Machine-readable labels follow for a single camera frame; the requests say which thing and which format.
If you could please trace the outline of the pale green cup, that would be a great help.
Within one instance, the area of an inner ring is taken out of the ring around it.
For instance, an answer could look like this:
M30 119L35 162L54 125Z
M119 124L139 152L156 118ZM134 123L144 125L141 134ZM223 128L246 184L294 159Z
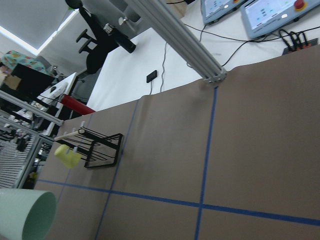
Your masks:
M2 188L0 190L0 235L8 240L43 240L57 209L51 191Z

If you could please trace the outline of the yellow cup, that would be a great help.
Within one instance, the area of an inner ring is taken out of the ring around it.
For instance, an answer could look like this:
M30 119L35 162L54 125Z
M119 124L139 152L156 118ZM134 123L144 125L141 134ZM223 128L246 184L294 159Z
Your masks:
M54 155L68 169L74 168L81 160L82 155L74 152L69 146L61 144L54 152Z

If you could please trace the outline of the small black box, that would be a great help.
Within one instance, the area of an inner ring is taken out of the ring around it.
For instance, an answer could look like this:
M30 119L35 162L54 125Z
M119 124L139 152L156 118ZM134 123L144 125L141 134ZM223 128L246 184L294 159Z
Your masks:
M150 83L158 76L158 71L154 70L146 76L146 83Z

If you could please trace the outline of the red cylinder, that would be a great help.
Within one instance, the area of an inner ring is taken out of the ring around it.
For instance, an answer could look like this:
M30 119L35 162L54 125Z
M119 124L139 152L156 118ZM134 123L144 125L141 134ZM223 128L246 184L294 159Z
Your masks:
M81 115L88 115L95 112L92 108L66 94L62 96L60 103Z

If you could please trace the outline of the black office chair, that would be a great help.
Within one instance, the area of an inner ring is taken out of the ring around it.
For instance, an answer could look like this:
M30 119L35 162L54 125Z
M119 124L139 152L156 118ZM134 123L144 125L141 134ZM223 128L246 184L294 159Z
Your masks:
M136 45L117 28L107 23L101 27L91 14L83 7L81 0L67 0L66 4L73 10L78 10L80 15L87 22L94 34L91 37L87 29L77 37L76 42L85 38L87 41L79 49L79 53L87 52L86 71L89 75L95 74L104 64L108 53L118 47L122 47L128 53L133 53Z

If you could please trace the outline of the left teach pendant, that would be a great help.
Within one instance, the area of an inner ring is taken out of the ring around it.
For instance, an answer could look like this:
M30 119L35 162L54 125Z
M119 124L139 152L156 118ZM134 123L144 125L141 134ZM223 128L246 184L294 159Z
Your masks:
M201 0L200 10L204 25L218 22L224 16L233 13L247 0Z

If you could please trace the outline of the teach pendant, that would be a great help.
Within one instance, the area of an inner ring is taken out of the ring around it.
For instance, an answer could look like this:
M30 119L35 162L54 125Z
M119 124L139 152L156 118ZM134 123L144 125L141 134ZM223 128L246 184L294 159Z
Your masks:
M247 36L253 40L298 21L319 6L319 0L248 0L240 12Z
M201 0L200 10L204 25L218 22L224 16L233 13L247 0Z

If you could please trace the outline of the right teach pendant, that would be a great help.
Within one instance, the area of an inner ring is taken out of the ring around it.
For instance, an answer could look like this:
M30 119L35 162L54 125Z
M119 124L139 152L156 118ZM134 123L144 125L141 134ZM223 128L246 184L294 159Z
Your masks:
M298 21L319 6L319 0L248 0L240 12L247 36L253 40Z

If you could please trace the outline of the aluminium frame post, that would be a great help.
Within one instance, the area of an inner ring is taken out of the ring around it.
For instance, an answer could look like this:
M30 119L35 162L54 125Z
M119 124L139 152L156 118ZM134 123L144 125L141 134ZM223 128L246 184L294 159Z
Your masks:
M227 71L162 0L127 0L126 3L206 81L220 82Z

